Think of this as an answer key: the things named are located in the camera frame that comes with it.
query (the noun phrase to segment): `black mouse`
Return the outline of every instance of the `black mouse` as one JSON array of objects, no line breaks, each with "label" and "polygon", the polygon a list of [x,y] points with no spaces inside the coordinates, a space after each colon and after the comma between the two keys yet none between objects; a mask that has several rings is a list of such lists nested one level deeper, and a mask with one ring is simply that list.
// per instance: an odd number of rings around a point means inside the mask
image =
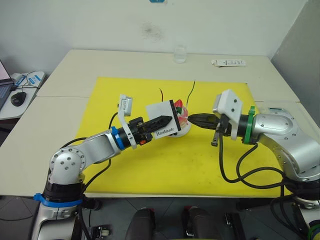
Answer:
[{"label": "black mouse", "polygon": [[12,105],[19,107],[21,106],[25,99],[26,99],[26,93],[24,91],[17,92],[16,94],[11,96],[11,103]]}]

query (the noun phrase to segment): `clear glass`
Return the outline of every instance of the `clear glass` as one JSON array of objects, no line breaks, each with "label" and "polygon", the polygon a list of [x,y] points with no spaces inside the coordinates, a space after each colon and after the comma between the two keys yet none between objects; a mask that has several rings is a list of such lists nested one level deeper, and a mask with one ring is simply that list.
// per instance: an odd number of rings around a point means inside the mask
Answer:
[{"label": "clear glass", "polygon": [[173,60],[177,64],[183,64],[187,58],[187,49],[183,45],[178,45],[174,48]]}]

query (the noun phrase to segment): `blue ring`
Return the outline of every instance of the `blue ring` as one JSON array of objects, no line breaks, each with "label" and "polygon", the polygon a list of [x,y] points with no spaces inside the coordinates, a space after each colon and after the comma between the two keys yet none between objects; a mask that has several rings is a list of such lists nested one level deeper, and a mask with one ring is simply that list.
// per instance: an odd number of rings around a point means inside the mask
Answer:
[{"label": "blue ring", "polygon": [[82,204],[82,199],[79,199],[77,201],[67,201],[67,202],[47,201],[44,199],[41,193],[36,193],[33,196],[33,200],[40,201],[43,205],[51,208],[66,208],[66,207],[73,207],[73,206]]},{"label": "blue ring", "polygon": [[111,131],[111,134],[115,137],[115,140],[116,142],[118,143],[118,147],[121,149],[121,150],[125,150],[125,146],[124,146],[124,143],[122,142],[120,136],[119,136],[119,132],[118,132],[118,129],[116,129],[115,126],[112,126],[111,127],[112,131]]}]

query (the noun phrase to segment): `green ring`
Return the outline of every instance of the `green ring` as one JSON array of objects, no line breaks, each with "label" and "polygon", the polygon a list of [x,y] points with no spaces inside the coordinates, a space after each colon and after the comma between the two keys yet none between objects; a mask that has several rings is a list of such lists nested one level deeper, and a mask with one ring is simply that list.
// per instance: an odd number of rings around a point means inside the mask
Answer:
[{"label": "green ring", "polygon": [[251,106],[249,110],[249,117],[248,117],[248,122],[246,124],[246,130],[245,130],[245,135],[244,135],[244,144],[249,144],[250,142],[250,137],[251,137],[251,130],[252,130],[252,123],[254,121],[254,115],[255,115],[255,106]]}]

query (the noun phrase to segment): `robotic arm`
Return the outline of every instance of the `robotic arm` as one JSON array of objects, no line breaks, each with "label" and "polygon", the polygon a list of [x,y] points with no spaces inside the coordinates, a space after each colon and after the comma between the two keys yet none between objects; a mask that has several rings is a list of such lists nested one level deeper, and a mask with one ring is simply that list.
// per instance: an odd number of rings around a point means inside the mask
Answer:
[{"label": "robotic arm", "polygon": [[269,108],[268,114],[255,114],[251,107],[242,114],[242,102],[232,90],[218,95],[213,113],[199,113],[188,120],[205,129],[215,130],[212,146],[218,146],[220,135],[244,144],[262,143],[275,155],[285,174],[286,188],[295,194],[302,214],[320,216],[320,144],[305,134],[297,121],[281,108]]},{"label": "robotic arm", "polygon": [[159,116],[144,122],[138,117],[127,124],[124,117],[131,115],[131,108],[132,98],[121,95],[117,115],[122,127],[112,127],[53,154],[44,191],[34,196],[40,205],[32,240],[73,239],[77,207],[83,203],[84,169],[113,158],[126,148],[135,149],[150,142],[151,133],[172,120],[171,116]]}]

